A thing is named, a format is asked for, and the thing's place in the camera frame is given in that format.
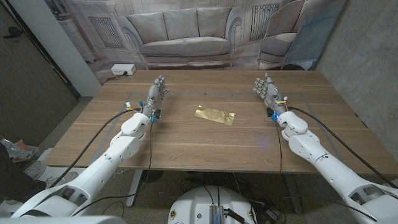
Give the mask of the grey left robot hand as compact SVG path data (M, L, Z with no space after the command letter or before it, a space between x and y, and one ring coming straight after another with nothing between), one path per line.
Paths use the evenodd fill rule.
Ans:
M160 75L150 86L147 100L142 107L141 113L146 115L148 118L152 117L155 110L160 109L164 97L169 91L170 90L167 88L165 78Z

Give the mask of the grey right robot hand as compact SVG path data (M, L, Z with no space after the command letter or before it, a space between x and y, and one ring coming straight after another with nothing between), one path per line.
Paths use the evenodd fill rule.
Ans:
M256 78L254 84L253 90L263 100L268 113L281 115L287 111L286 99L281 96L268 72L264 78Z

